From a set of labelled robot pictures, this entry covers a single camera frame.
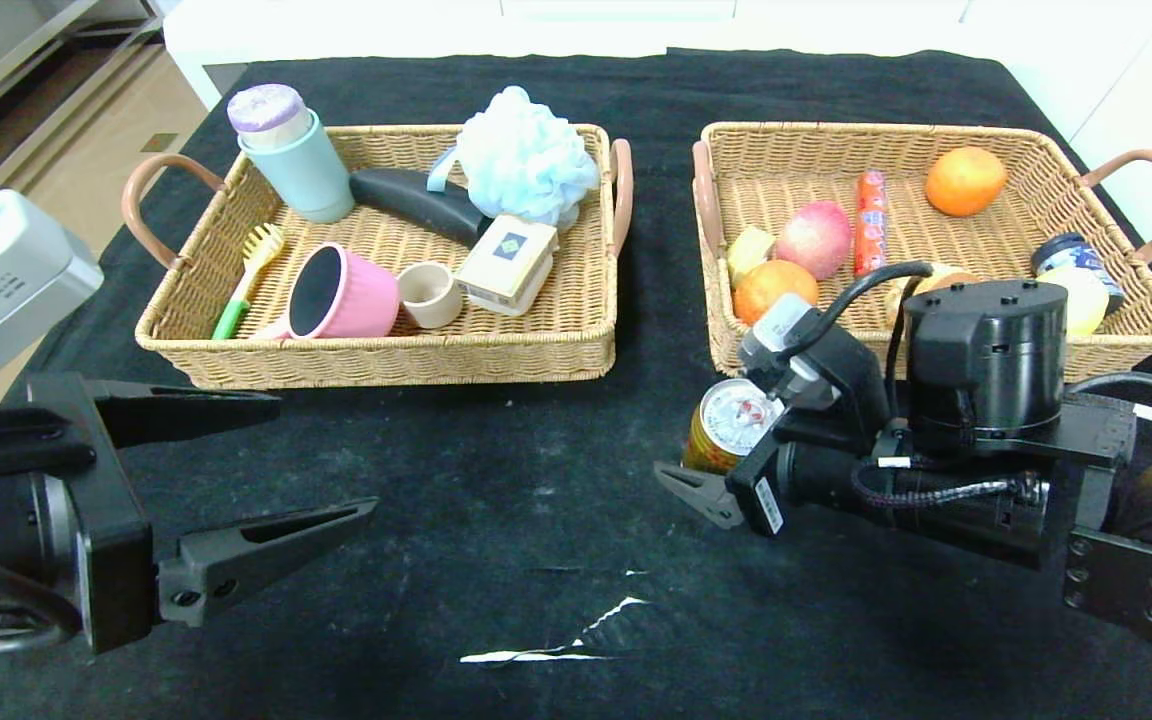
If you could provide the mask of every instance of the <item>green handle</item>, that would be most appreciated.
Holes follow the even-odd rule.
[[[230,300],[227,305],[225,305],[223,313],[220,313],[220,320],[215,323],[215,331],[211,331],[211,340],[229,340],[234,338],[234,331],[238,328],[238,320],[243,319],[243,313],[247,312],[248,304],[245,300]]]

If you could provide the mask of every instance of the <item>red candy tube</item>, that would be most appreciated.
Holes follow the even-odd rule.
[[[865,170],[856,181],[855,275],[887,264],[887,190],[882,173]]]

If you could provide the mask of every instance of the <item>metal bracket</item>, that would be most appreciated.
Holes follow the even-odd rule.
[[[721,475],[704,473],[668,462],[654,462],[652,471],[673,495],[699,510],[719,528],[728,530],[744,523],[745,514],[736,503],[736,497],[727,491],[727,482]]]
[[[1064,605],[1152,643],[1152,544],[1076,526],[1069,533]]]
[[[260,392],[145,382],[83,381],[114,447],[175,442],[278,418],[279,400]]]
[[[202,530],[180,537],[179,556],[159,562],[159,616],[197,628],[357,533],[379,500]]]

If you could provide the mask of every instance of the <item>table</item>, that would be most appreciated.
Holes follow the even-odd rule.
[[[353,59],[253,65],[332,124],[460,122],[507,83],[634,143],[617,364],[601,381],[280,393],[256,429],[124,452],[159,555],[188,529],[379,495],[341,551],[202,630],[91,659],[0,657],[0,717],[1152,717],[1152,647],[1033,573],[805,507],[776,541],[725,532],[650,472],[676,457],[708,361],[690,145],[718,119],[995,124],[1052,132],[1010,74],[902,58]],[[212,113],[185,145],[214,170]],[[207,191],[156,184],[183,242]],[[127,232],[99,295],[35,369],[184,382],[132,341],[161,271]],[[1152,359],[1143,364],[1152,370]],[[1149,446],[1138,456],[1149,461]],[[617,660],[468,665],[582,637]]]

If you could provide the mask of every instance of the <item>tin can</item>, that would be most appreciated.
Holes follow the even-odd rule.
[[[682,467],[727,473],[785,414],[780,400],[770,400],[744,378],[714,384],[691,414]]]
[[[1101,256],[1097,255],[1092,243],[1089,243],[1076,232],[1061,233],[1044,242],[1038,247],[1038,250],[1034,250],[1033,256],[1030,256],[1029,263],[1033,266],[1037,275],[1046,273],[1047,270],[1062,268],[1064,265],[1092,270],[1096,276],[1100,278],[1105,290],[1111,293],[1111,306],[1106,313],[1112,313],[1112,311],[1123,306],[1126,301],[1123,288],[1114,282],[1114,278],[1105,268],[1105,263],[1102,263]]]

